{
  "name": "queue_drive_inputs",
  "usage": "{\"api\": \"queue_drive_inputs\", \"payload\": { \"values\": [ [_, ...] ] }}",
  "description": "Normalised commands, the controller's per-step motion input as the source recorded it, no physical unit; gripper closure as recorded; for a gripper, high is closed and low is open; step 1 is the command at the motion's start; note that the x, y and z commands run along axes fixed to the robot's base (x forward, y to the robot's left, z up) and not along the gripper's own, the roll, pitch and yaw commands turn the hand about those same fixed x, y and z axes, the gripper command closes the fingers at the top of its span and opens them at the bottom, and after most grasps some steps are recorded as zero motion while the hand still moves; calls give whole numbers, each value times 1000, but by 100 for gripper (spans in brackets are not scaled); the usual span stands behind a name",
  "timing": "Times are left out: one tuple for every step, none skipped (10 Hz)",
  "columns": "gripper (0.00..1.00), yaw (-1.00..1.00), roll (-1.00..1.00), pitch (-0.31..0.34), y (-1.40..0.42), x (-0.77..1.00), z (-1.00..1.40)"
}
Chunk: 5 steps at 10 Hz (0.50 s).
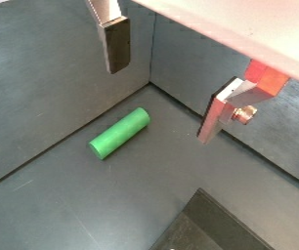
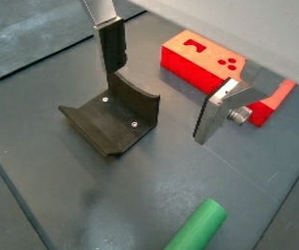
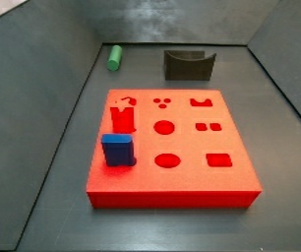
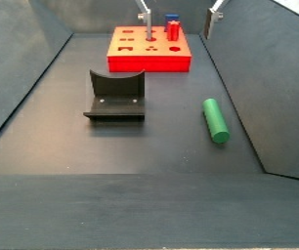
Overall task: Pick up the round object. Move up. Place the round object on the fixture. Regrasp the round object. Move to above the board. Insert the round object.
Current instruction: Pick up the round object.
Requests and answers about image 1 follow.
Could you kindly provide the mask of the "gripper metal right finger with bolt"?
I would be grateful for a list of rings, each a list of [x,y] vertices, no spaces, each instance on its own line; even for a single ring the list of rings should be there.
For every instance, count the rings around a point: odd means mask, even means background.
[[[251,60],[244,79],[234,77],[211,96],[199,140],[207,144],[231,121],[247,125],[258,113],[254,104],[276,97],[288,80],[287,74]]]

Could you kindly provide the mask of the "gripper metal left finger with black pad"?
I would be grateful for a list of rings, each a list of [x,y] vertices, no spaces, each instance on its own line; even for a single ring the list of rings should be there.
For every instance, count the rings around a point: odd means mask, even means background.
[[[131,20],[123,15],[118,0],[86,0],[96,22],[107,70],[115,74],[131,62]]]

